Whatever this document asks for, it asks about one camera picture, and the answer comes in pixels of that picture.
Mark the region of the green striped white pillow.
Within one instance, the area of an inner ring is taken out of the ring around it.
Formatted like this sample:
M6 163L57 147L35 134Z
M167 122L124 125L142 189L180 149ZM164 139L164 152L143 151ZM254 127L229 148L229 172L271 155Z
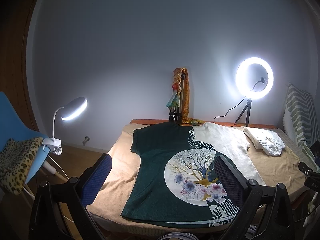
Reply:
M319 139L314 101L309 92L293 84L289 84L287 90L283 127L286 135L300 148L317 170L316 157L311 151L311 146Z

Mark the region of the blue plastic chair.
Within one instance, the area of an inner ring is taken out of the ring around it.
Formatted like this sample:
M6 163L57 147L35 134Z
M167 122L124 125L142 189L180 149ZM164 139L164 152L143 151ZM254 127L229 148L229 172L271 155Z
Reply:
M43 139L47 138L46 135L29 129L27 126L25 126L25 124L22 122L22 120L19 118L18 114L14 110L7 96L3 92L1 92L1 150L3 150L9 138L13 138L17 141L22 141L34 137L43 137ZM46 148L44 148L44 146L41 145L35 156L35 160L31 165L31 169L27 175L25 185L29 182L29 180L31 180L31 178L33 178L36 172L40 169L46 157Z

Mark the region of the orange patterned bed sheet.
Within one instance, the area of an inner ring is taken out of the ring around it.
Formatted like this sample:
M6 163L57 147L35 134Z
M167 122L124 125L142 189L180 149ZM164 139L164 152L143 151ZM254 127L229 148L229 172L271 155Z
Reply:
M141 125L154 125L160 124L163 122L168 122L168 120L162 119L133 119L130 121L131 124L141 124ZM218 125L227 126L227 127L242 127L245 124L242 123L231 123L231 122L217 122ZM276 129L276 126L265 125L265 124L249 124L249 127L261 128L261 129Z

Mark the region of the folded white garment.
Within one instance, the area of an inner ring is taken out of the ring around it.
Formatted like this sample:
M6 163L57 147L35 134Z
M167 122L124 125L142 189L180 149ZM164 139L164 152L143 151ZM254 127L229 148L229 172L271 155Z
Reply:
M285 144L280 136L271 130L245 127L244 133L249 137L256 149L263 150L267 155L280 156Z

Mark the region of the white clip desk lamp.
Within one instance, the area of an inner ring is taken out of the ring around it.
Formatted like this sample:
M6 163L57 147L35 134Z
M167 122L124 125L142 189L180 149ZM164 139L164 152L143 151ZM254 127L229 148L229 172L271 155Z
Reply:
M57 139L55 137L55 119L56 115L59 111L61 111L61 120L62 121L72 121L76 119L78 116L80 116L87 108L88 101L85 97L81 96L78 97L66 105L58 107L54 114L52 119L52 137L46 138L43 140L43 145L48 147L50 152L52 152L55 155L60 155L62 153L62 142L60 139Z

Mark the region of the checked beige bed cover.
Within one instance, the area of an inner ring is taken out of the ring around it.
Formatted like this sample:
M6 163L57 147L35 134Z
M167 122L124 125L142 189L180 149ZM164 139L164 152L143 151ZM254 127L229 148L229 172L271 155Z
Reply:
M302 152L302 150L279 128L273 128L271 131L274 131L279 135L283 143L288 146L294 154L300 159L300 161L304 162L308 165L308 158Z

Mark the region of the black mini tripod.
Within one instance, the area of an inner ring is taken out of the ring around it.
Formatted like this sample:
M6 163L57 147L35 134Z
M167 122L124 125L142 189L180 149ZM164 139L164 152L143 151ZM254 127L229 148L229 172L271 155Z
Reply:
M242 109L241 113L237 117L235 123L237 124L240 120L240 118L243 116L244 113L246 113L246 119L245 119L245 126L249 126L249 119L250 119L250 113L251 113L251 106L252 106L252 99L248 99L245 107Z

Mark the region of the orange patterned scarf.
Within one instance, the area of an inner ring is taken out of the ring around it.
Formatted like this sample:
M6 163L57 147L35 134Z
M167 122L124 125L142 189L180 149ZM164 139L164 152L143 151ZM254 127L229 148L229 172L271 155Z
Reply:
M185 83L184 83L184 90L183 90L183 103L182 103L182 123L183 125L201 125L204 124L205 121L194 119L189 117L189 103L190 103L190 87L189 87L189 77L188 77L188 70L187 68L181 67L176 68L173 72L173 82L172 82L172 91L174 89L177 89L177 87L180 85L181 81L181 75L184 73L186 75L185 77ZM171 100L168 101L166 104L166 107L169 108L171 105Z

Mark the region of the green white tree print shirt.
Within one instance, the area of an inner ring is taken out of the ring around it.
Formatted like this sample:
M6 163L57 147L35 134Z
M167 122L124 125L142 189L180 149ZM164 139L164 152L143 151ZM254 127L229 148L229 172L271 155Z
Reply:
M135 129L131 152L140 157L122 217L172 228L228 224L238 213L214 170L224 156L247 179L264 181L248 155L243 131L207 122L164 122Z

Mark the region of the beige towel blanket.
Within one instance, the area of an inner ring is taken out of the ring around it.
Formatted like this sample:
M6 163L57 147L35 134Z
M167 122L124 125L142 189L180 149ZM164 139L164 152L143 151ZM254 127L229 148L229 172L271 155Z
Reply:
M105 230L114 233L131 233L148 237L158 237L167 232L185 231L192 233L214 232L227 228L228 224L208 228L172 228L149 223L135 222L123 218L122 210L133 190L140 168L140 157L131 152L133 132L147 125L129 124L123 128L121 136L111 148L112 169L103 183L88 211L94 220ZM275 186L284 183L291 201L306 191L304 174L298 169L299 158L286 147L278 157L266 155L257 150L251 141L248 155L262 177L261 185Z

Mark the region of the leopard print cloth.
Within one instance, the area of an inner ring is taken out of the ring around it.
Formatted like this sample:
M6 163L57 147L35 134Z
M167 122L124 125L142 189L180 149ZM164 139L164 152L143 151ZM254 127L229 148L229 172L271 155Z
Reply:
M17 141L9 138L1 150L1 187L19 195L35 156L42 145L43 137Z

